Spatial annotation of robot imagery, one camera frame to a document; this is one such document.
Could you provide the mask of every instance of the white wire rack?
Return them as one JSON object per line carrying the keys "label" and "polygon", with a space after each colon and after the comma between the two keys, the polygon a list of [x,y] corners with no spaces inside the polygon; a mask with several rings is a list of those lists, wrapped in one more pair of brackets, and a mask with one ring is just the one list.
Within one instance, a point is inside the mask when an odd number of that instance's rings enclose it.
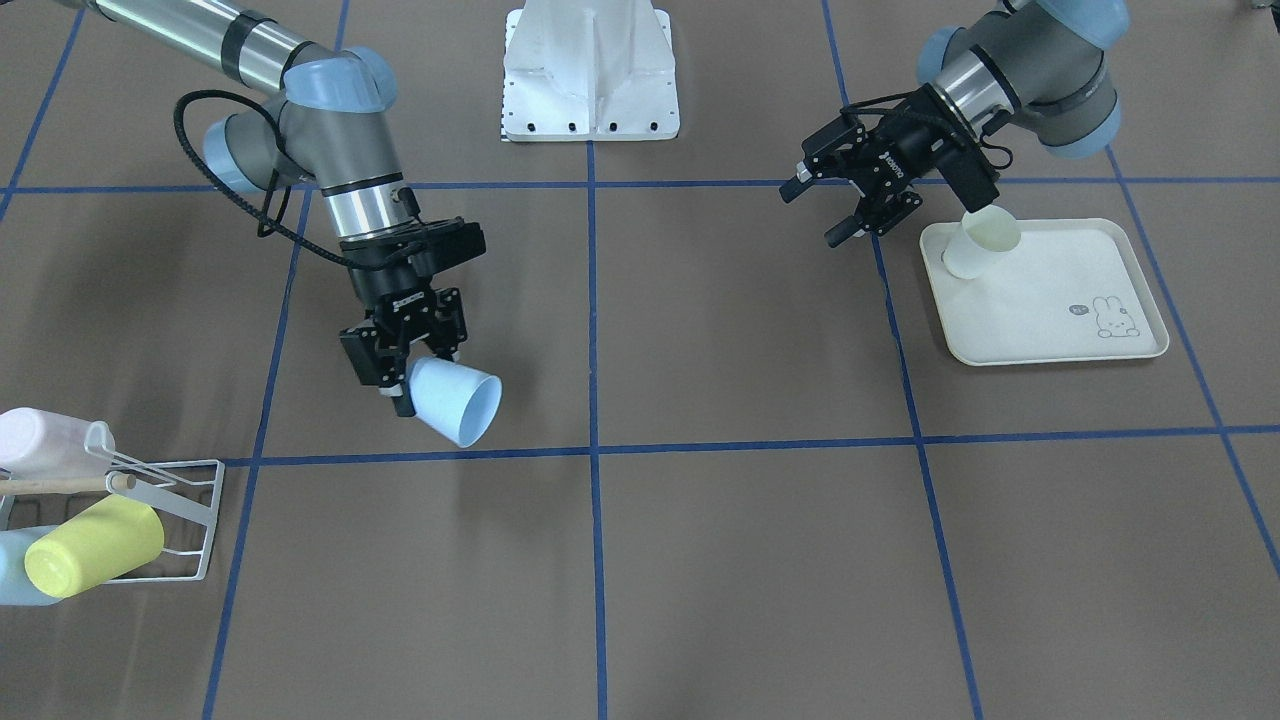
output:
{"label": "white wire rack", "polygon": [[[218,509],[223,497],[223,478],[227,466],[220,460],[189,460],[178,462],[143,462],[114,450],[114,441],[106,423],[91,423],[84,437],[84,450],[96,457],[109,460],[111,469],[102,477],[102,491],[128,497],[150,505],[159,511],[182,518],[200,525],[204,534],[200,550],[178,550],[169,547],[173,538],[168,537],[164,553],[177,557],[196,559],[195,570],[180,575],[129,577],[108,580],[108,583],[173,583],[202,580],[209,571],[209,560],[214,547],[214,534],[218,529]],[[207,477],[192,479],[183,475]],[[8,477],[3,470],[0,475]],[[119,482],[123,475],[132,475],[136,482]],[[209,503],[186,497],[179,491],[209,497]],[[0,529],[9,528],[9,518],[15,505],[14,496],[0,497]]]}

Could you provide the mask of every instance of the white tray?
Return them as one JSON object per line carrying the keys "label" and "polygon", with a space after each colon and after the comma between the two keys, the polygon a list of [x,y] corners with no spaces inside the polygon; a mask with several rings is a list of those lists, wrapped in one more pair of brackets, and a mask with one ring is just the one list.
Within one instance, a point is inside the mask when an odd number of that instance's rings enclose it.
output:
{"label": "white tray", "polygon": [[1156,357],[1169,331],[1124,229],[1103,219],[1019,220],[1021,243],[982,277],[942,265],[959,223],[920,234],[947,347],[966,365]]}

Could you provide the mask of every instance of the bunny drawing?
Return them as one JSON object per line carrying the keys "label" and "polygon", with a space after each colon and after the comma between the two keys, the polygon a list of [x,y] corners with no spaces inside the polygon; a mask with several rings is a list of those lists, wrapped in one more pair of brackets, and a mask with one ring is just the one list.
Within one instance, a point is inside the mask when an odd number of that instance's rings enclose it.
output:
{"label": "bunny drawing", "polygon": [[1093,309],[1098,313],[1098,337],[1138,337],[1142,332],[1133,316],[1120,304],[1120,299],[1094,297]]}

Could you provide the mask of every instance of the yellow cup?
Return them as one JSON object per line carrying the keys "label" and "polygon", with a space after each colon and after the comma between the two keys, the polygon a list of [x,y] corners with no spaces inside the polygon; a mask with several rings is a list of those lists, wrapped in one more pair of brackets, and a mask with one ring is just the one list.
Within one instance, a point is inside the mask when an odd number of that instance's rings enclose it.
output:
{"label": "yellow cup", "polygon": [[40,592],[72,597],[151,562],[164,527],[151,506],[109,495],[27,548],[23,565]]}

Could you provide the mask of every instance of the white cup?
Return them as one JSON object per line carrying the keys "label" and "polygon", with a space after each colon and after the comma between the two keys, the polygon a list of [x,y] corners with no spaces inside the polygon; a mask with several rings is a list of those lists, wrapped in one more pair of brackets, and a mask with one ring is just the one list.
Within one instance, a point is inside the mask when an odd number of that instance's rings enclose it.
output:
{"label": "white cup", "polygon": [[[0,415],[0,468],[23,479],[105,475],[110,459],[84,450],[88,420],[46,410],[14,407]],[[106,450],[115,441],[106,433]]]}
{"label": "white cup", "polygon": [[408,370],[408,396],[419,420],[458,447],[471,447],[498,414],[502,380],[466,365],[421,357]]}
{"label": "white cup", "polygon": [[1004,208],[987,205],[977,213],[965,213],[942,251],[942,265],[952,275],[972,281],[1007,258],[1021,237],[1018,219]]}

